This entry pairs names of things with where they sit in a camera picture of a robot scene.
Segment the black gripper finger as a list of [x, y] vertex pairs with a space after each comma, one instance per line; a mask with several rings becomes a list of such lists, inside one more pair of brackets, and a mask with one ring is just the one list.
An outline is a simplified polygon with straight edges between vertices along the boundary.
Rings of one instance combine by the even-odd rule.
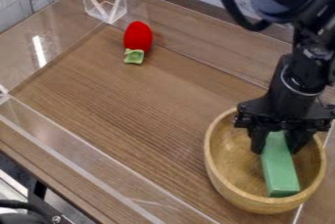
[[288, 130], [285, 132], [287, 146], [292, 155], [296, 154], [313, 139], [313, 134], [313, 131], [307, 130]]
[[249, 137], [250, 137], [250, 150], [260, 155], [262, 152], [262, 148], [265, 146], [265, 140], [269, 131], [260, 127], [254, 127], [249, 130]]

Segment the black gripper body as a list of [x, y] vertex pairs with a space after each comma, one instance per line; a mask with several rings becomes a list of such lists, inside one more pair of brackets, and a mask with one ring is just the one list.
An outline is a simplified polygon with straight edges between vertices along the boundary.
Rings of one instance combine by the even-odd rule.
[[246, 128], [248, 131], [257, 127], [268, 131], [327, 131], [334, 119], [334, 105], [312, 103], [308, 107], [288, 103], [280, 111], [276, 111], [271, 99], [262, 96], [238, 103], [234, 126]]

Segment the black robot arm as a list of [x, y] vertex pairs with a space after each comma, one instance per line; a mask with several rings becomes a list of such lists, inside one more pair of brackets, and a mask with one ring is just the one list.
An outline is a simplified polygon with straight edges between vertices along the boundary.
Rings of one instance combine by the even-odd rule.
[[335, 105], [317, 101], [335, 85], [335, 0], [250, 0], [262, 19], [293, 29], [292, 52], [279, 59], [265, 94], [238, 103], [234, 125], [245, 128], [260, 154], [281, 131], [291, 153], [329, 129]]

